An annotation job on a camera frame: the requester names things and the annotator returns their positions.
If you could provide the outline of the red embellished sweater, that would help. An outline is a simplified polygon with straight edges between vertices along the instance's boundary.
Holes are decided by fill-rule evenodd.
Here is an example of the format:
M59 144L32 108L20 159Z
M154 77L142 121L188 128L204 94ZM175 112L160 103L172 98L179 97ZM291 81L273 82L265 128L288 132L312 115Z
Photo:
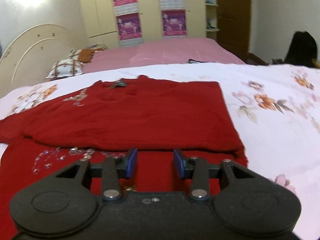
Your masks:
M71 149L105 152L138 150L129 181L138 191L183 191L172 152L232 159L247 165L245 148L229 117L217 82L174 82L147 76L125 80L125 87L97 81L92 86L13 114L1 121L1 239L16 228L9 214L13 195L79 160Z

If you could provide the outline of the floral white bedsheet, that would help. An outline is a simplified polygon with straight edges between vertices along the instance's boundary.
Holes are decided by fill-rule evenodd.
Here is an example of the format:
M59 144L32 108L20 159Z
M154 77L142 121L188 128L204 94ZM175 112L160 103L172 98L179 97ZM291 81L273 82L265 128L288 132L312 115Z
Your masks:
M245 148L250 170L299 198L294 232L319 238L319 70L292 65L166 64L108 70L13 90L1 99L1 121L39 104L92 86L125 87L147 76L174 82L217 82Z

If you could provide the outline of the white patterned pillow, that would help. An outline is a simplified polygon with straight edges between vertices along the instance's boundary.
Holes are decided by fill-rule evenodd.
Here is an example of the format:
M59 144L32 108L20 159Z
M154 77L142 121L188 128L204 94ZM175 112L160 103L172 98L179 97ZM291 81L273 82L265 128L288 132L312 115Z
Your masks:
M83 74L82 64L73 59L57 61L51 68L47 79L61 79Z

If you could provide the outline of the cream wooden headboard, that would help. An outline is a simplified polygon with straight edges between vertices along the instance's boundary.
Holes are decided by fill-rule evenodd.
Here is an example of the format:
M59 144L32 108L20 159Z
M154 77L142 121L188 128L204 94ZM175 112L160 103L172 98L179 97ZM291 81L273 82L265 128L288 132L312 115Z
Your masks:
M71 50L88 46L85 31L57 24L39 24L18 35L1 57L1 97L23 86L46 80L52 66Z

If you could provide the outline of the orange patterned pillow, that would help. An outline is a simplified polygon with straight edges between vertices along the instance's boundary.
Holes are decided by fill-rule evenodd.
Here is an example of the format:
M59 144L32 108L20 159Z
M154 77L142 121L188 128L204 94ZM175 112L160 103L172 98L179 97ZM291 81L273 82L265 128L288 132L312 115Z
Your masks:
M71 60L79 61L81 63L90 63L95 53L103 51L104 48L86 48L80 50L72 50L68 55Z

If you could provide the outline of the striped folded garment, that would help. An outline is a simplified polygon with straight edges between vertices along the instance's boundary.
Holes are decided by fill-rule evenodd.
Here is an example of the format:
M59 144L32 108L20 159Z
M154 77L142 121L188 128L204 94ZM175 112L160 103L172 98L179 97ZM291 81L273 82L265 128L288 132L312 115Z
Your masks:
M199 63L206 63L206 61L198 61L198 60L189 59L188 63L189 64L199 64Z

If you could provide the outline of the black bag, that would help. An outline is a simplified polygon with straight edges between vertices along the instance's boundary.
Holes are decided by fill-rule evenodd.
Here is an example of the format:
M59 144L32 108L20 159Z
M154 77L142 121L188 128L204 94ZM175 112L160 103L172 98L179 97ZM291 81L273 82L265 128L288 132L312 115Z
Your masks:
M284 62L295 66L316 68L313 60L318 56L316 40L307 31L294 33Z

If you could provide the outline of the pink bed cover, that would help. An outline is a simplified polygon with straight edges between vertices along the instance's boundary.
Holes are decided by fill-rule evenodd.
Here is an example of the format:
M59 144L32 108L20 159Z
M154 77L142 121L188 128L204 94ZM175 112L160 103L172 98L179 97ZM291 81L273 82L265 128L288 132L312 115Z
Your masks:
M155 64L185 64L189 60L243 64L231 52L210 38L169 38L150 41L137 47L106 49L94 54L90 63L82 65L84 74L120 68Z

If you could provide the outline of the lower left pink poster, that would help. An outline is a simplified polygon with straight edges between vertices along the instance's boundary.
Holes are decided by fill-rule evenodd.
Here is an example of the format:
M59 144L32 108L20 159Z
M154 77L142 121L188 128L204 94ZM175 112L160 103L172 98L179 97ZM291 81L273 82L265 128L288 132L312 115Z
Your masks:
M143 43L138 13L117 16L116 20L121 47L139 46Z

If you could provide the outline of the lower right pink poster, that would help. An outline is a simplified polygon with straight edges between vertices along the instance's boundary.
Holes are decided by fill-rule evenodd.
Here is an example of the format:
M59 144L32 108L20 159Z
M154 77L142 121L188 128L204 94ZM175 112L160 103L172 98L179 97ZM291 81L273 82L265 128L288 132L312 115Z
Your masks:
M164 37L187 35L185 10L163 10L162 21Z

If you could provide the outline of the brown wooden door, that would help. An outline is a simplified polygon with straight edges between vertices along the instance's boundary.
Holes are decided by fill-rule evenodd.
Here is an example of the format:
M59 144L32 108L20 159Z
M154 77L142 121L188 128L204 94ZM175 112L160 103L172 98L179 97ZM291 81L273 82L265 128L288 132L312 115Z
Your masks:
M247 60L251 31L251 0L217 0L218 44Z

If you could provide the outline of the cream wardrobe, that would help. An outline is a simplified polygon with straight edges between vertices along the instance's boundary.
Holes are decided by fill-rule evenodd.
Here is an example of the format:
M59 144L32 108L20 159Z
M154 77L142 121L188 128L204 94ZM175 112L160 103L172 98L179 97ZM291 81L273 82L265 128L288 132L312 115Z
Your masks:
M163 38L162 10L159 0L137 0L143 43ZM107 48L121 48L113 0L80 0L82 18L89 45L104 44ZM184 0L187 35L205 37L205 0Z

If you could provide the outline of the corner wall shelf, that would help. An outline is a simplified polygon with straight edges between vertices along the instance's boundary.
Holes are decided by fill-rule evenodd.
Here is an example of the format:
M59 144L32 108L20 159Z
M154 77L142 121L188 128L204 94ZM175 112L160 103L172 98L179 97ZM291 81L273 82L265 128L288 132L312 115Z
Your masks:
M207 38L211 38L217 41L217 33L219 28L217 27L217 9L219 5L217 0L205 0L206 9L206 35Z

